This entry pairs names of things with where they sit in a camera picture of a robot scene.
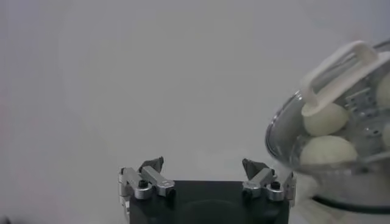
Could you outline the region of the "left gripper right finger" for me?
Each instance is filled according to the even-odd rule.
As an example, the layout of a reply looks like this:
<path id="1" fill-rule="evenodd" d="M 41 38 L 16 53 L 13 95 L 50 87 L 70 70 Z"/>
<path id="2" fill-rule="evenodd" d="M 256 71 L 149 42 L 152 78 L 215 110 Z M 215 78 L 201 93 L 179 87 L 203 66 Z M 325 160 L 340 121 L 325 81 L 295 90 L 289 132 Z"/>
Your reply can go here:
<path id="1" fill-rule="evenodd" d="M 286 200 L 290 207 L 295 205 L 296 176 L 288 169 L 273 169 L 265 163 L 244 158 L 242 165 L 247 181 L 243 182 L 242 196 L 248 203 L 265 197 L 269 201 Z"/>

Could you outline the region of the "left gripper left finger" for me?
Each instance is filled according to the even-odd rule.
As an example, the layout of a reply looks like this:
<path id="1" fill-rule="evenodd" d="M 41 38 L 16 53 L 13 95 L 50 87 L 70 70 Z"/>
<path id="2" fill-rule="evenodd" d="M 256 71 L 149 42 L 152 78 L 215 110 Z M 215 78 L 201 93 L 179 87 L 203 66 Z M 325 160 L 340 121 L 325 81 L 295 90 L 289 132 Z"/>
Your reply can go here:
<path id="1" fill-rule="evenodd" d="M 175 192 L 175 182 L 161 174 L 164 157 L 146 160 L 138 169 L 123 167 L 118 174 L 118 195 L 148 200 L 153 194 L 169 198 Z"/>

